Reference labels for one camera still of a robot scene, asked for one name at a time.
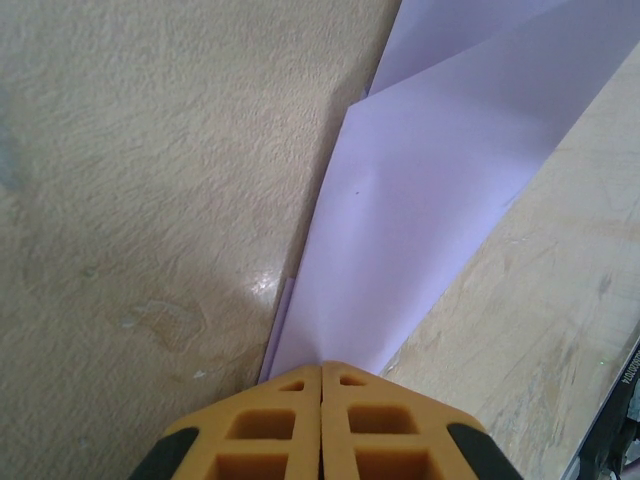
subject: folded paper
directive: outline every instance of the folded paper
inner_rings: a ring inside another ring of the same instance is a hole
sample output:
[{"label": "folded paper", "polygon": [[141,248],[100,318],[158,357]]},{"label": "folded paper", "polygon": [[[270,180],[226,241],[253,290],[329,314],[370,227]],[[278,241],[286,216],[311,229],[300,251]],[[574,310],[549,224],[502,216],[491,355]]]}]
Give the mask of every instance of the folded paper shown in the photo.
[{"label": "folded paper", "polygon": [[380,372],[639,40],[632,0],[405,0],[344,120],[269,375]]}]

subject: stucco wall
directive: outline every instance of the stucco wall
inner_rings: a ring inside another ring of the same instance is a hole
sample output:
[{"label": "stucco wall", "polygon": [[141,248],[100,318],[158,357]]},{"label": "stucco wall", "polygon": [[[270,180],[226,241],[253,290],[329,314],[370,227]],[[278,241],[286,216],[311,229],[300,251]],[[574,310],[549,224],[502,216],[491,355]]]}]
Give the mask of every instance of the stucco wall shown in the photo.
[{"label": "stucco wall", "polygon": [[398,4],[0,3],[0,477],[124,478],[255,381]]}]

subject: wooden surface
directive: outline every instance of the wooden surface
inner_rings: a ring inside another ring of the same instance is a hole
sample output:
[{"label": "wooden surface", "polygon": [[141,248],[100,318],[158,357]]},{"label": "wooden surface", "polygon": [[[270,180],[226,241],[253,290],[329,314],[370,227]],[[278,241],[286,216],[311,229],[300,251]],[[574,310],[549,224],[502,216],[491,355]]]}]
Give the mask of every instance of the wooden surface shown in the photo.
[{"label": "wooden surface", "polygon": [[559,478],[640,328],[640,47],[389,365]]},{"label": "wooden surface", "polygon": [[[0,478],[126,478],[255,382],[398,5],[0,2]],[[639,57],[387,374],[528,478],[564,468],[640,316]]]}]

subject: black object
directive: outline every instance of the black object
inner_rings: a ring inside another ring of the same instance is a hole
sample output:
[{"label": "black object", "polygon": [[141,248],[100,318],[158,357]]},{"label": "black object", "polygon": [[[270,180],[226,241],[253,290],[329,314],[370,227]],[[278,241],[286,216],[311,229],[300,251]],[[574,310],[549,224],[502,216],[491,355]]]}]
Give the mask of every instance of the black object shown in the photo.
[{"label": "black object", "polygon": [[158,440],[129,480],[171,480],[199,432],[195,427],[183,428]]},{"label": "black object", "polygon": [[627,412],[639,373],[640,345],[633,351],[580,449],[578,480],[597,480],[605,467],[616,475],[622,471],[625,452],[638,437],[638,423],[627,418]]},{"label": "black object", "polygon": [[523,480],[486,433],[462,423],[452,423],[447,430],[478,480]]}]

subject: black rubber grip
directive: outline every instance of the black rubber grip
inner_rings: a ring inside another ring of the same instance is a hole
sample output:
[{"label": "black rubber grip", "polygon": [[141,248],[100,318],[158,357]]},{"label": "black rubber grip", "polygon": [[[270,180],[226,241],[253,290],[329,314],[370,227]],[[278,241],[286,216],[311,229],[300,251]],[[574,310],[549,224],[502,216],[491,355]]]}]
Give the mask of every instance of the black rubber grip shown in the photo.
[{"label": "black rubber grip", "polygon": [[447,430],[478,480],[523,480],[486,433],[462,423],[452,423]]},{"label": "black rubber grip", "polygon": [[183,428],[158,440],[129,480],[171,480],[198,433],[195,427]]}]

